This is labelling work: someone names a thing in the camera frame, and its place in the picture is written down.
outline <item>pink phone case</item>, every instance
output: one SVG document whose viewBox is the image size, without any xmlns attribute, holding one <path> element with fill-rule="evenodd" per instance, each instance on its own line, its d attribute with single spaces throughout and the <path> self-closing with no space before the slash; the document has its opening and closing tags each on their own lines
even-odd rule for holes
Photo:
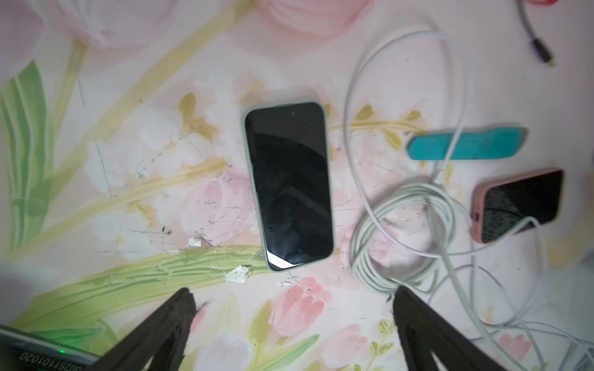
<svg viewBox="0 0 594 371">
<path fill-rule="evenodd" d="M 483 219 L 483 212 L 485 208 L 485 197 L 486 193 L 493 187 L 497 187 L 503 184 L 517 182 L 519 180 L 532 178 L 539 175 L 544 175 L 548 173 L 554 173 L 558 171 L 563 171 L 558 167 L 547 167 L 543 170 L 538 170 L 531 173 L 526 173 L 522 175 L 516 175 L 507 177 L 501 180 L 494 180 L 493 182 L 487 182 L 483 184 L 479 184 L 472 196 L 472 239 L 477 241 L 478 243 L 483 243 L 482 241 L 482 219 Z"/>
</svg>

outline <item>teal object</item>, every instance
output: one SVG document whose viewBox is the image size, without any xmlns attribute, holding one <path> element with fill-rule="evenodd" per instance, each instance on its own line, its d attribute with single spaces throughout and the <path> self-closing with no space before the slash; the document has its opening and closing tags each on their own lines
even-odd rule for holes
<svg viewBox="0 0 594 371">
<path fill-rule="evenodd" d="M 511 157 L 524 143 L 527 132 L 525 128 L 463 132 L 451 159 L 495 160 Z M 406 150 L 413 160 L 443 160 L 453 136 L 453 133 L 417 135 L 409 141 Z"/>
</svg>

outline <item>scratched surface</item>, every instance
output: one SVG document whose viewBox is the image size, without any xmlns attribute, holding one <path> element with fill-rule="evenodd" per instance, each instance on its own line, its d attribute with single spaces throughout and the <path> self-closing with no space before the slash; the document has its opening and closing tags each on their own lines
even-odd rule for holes
<svg viewBox="0 0 594 371">
<path fill-rule="evenodd" d="M 586 61 L 594 49 L 584 35 L 594 28 L 582 16 L 594 11 L 590 3 L 550 8 L 556 26 L 543 24 L 541 32 L 559 55 L 555 69 L 538 65 L 513 7 L 498 2 L 468 8 L 462 0 L 455 7 L 431 0 L 424 8 L 401 0 L 302 0 L 305 15 L 282 0 L 168 0 L 143 12 L 129 0 L 118 12 L 109 8 L 114 4 L 97 5 L 96 14 L 83 11 L 83 3 L 7 8 L 22 20 L 19 27 L 43 31 L 22 40 L 30 50 L 9 61 L 16 72 L 0 74 L 0 297 L 9 303 L 3 324 L 103 354 L 189 287 L 197 304 L 207 305 L 192 324 L 184 370 L 404 369 L 390 304 L 348 270 L 350 238 L 364 209 L 347 166 L 343 108 L 362 56 L 388 36 L 434 24 L 460 39 L 475 67 L 468 126 L 518 122 L 530 132 L 511 159 L 448 166 L 446 189 L 468 206 L 485 179 L 563 167 L 560 216 L 546 228 L 550 265 L 565 267 L 559 282 L 572 282 L 566 267 L 592 247 L 594 81 Z M 478 21 L 481 14 L 489 16 Z M 589 58 L 577 59 L 574 45 Z M 407 157 L 406 143 L 452 128 L 460 79 L 456 63 L 431 40 L 388 51 L 362 77 L 350 112 L 352 144 L 373 202 L 405 179 L 433 172 L 434 163 Z M 326 111 L 336 253 L 272 273 L 261 257 L 242 117 L 251 107 L 305 99 Z M 402 241 L 428 248 L 421 207 L 387 219 Z M 455 249 L 466 244 L 460 237 Z M 370 254 L 393 275 L 420 263 L 382 236 Z M 523 233 L 479 263 L 520 304 L 539 279 L 536 259 L 533 235 Z M 226 282 L 240 265 L 252 267 L 248 282 Z M 578 325 L 587 311 L 569 310 L 580 293 L 568 296 L 561 283 L 539 305 L 539 320 L 589 336 L 594 331 Z M 481 317 L 506 320 L 496 291 L 478 285 Z M 476 336 L 451 287 L 434 303 L 462 333 Z M 528 369 L 537 365 L 521 332 L 497 339 Z M 537 340 L 545 360 L 558 365 L 565 341 Z"/>
</svg>

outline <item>black cable plug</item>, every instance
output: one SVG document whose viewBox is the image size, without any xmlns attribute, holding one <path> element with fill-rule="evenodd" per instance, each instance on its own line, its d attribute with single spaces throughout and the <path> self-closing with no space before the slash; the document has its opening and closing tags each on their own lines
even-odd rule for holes
<svg viewBox="0 0 594 371">
<path fill-rule="evenodd" d="M 543 63 L 546 63 L 549 66 L 555 65 L 551 51 L 540 37 L 537 37 L 536 39 L 532 40 L 530 44 L 532 45 L 532 49 L 534 49 L 536 54 L 538 54 L 539 58 Z"/>
</svg>

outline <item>phone bezel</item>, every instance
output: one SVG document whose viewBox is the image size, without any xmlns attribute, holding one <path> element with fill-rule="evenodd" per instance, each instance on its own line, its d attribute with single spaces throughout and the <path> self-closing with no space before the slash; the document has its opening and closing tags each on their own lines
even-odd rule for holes
<svg viewBox="0 0 594 371">
<path fill-rule="evenodd" d="M 332 219 L 332 251 L 330 252 L 330 254 L 323 259 L 319 259 L 316 261 L 312 261 L 312 262 L 308 262 L 308 263 L 303 263 L 303 264 L 298 264 L 295 265 L 294 267 L 289 267 L 289 268 L 283 268 L 280 270 L 276 270 L 276 269 L 272 269 L 270 267 L 270 262 L 268 261 L 268 249 L 266 247 L 266 238 L 264 238 L 265 234 L 264 234 L 264 224 L 262 222 L 262 212 L 260 211 L 260 201 L 258 199 L 258 194 L 256 193 L 256 187 L 255 187 L 255 180 L 254 180 L 254 168 L 252 167 L 252 161 L 251 161 L 251 156 L 249 154 L 249 146 L 248 146 L 248 135 L 247 135 L 247 131 L 245 129 L 245 120 L 248 117 L 248 115 L 255 110 L 259 110 L 259 109 L 269 109 L 269 108 L 276 108 L 276 107 L 290 107 L 290 106 L 294 106 L 297 104 L 304 104 L 304 103 L 313 103 L 316 104 L 317 106 L 320 107 L 322 113 L 323 113 L 323 120 L 324 120 L 324 135 L 326 136 L 326 169 L 328 171 L 328 188 L 330 190 L 330 218 Z M 263 249 L 263 255 L 264 255 L 264 261 L 266 261 L 266 266 L 268 267 L 268 269 L 272 272 L 285 272 L 287 270 L 290 269 L 295 269 L 295 268 L 300 268 L 300 267 L 305 267 L 309 264 L 314 264 L 317 262 L 321 262 L 324 261 L 326 259 L 331 258 L 334 255 L 334 251 L 336 251 L 336 226 L 334 225 L 334 212 L 333 212 L 333 188 L 332 188 L 332 176 L 331 176 L 331 171 L 330 171 L 330 146 L 329 146 L 329 136 L 330 136 L 330 132 L 328 130 L 328 125 L 327 125 L 327 121 L 326 121 L 326 117 L 327 117 L 328 113 L 326 112 L 324 106 L 320 103 L 317 102 L 315 100 L 302 100 L 302 101 L 297 101 L 297 102 L 291 102 L 291 103 L 282 103 L 282 104 L 261 104 L 255 107 L 250 108 L 249 110 L 247 110 L 242 118 L 242 122 L 241 122 L 241 132 L 243 134 L 243 139 L 244 139 L 244 150 L 245 150 L 245 159 L 248 163 L 248 172 L 249 172 L 249 181 L 251 184 L 251 188 L 252 188 L 252 194 L 254 195 L 254 204 L 255 204 L 255 210 L 256 210 L 256 215 L 258 216 L 258 229 L 260 231 L 260 241 L 262 243 L 262 249 Z"/>
<path fill-rule="evenodd" d="M 561 171 L 562 178 L 561 178 L 561 185 L 560 185 L 560 195 L 559 195 L 559 206 L 557 208 L 557 214 L 555 217 L 547 223 L 550 223 L 557 219 L 559 215 L 559 210 L 561 209 L 561 201 L 563 199 L 563 179 L 565 179 L 565 171 L 559 167 L 547 167 L 546 169 L 537 170 L 530 173 L 525 173 L 521 175 L 510 176 L 504 179 L 494 180 L 492 182 L 486 182 L 478 185 L 475 188 L 474 195 L 472 197 L 472 213 L 470 217 L 472 218 L 472 239 L 478 243 L 491 243 L 490 242 L 483 242 L 482 239 L 482 225 L 483 225 L 483 216 L 484 216 L 484 208 L 485 208 L 485 197 L 487 192 L 497 186 L 502 186 L 509 183 L 518 182 L 520 180 L 529 179 L 532 177 L 537 177 L 540 175 L 550 174 Z"/>
</svg>

